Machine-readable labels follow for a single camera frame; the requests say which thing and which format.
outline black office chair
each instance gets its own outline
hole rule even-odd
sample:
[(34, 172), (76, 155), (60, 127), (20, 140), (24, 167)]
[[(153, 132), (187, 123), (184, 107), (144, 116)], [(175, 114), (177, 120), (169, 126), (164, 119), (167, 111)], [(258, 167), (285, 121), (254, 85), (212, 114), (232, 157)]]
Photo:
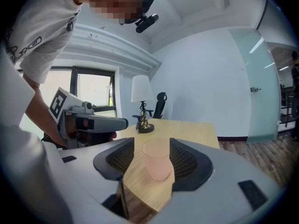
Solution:
[[(155, 113), (154, 116), (152, 115), (153, 110), (146, 110), (147, 112), (149, 112), (149, 115), (151, 118), (154, 119), (161, 119), (162, 118), (162, 112), (165, 106), (165, 103), (167, 101), (167, 95), (165, 92), (161, 92), (157, 95), (157, 104), (156, 104), (156, 109), (155, 109)], [(137, 118), (138, 122), (141, 122), (141, 115), (133, 115), (133, 118)]]

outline wooden floor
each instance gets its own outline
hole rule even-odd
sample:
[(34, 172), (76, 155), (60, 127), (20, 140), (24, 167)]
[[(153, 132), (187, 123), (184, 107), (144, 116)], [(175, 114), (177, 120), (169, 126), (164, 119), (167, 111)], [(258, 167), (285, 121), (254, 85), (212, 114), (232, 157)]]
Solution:
[[(281, 134), (270, 142), (219, 142), (219, 146), (252, 162), (282, 188), (287, 186), (298, 161), (299, 144), (292, 141), (289, 133)], [(128, 189), (125, 189), (125, 195), (132, 223), (147, 223), (156, 215), (157, 212), (139, 201)]]

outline white t-shirt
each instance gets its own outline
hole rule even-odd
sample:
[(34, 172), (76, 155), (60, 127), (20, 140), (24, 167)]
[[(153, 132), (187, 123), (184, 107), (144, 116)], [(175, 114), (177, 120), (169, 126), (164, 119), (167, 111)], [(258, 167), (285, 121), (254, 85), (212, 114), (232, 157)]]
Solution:
[(7, 30), (7, 53), (33, 81), (42, 84), (71, 38), (81, 9), (73, 0), (27, 0)]

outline frosted glass panel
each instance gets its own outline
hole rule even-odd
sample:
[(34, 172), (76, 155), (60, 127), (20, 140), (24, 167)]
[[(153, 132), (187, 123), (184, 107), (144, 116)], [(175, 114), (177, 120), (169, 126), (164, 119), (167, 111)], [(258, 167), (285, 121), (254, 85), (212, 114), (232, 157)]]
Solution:
[(267, 44), (254, 29), (230, 29), (245, 62), (251, 93), (248, 143), (273, 140), (280, 118), (280, 88)]

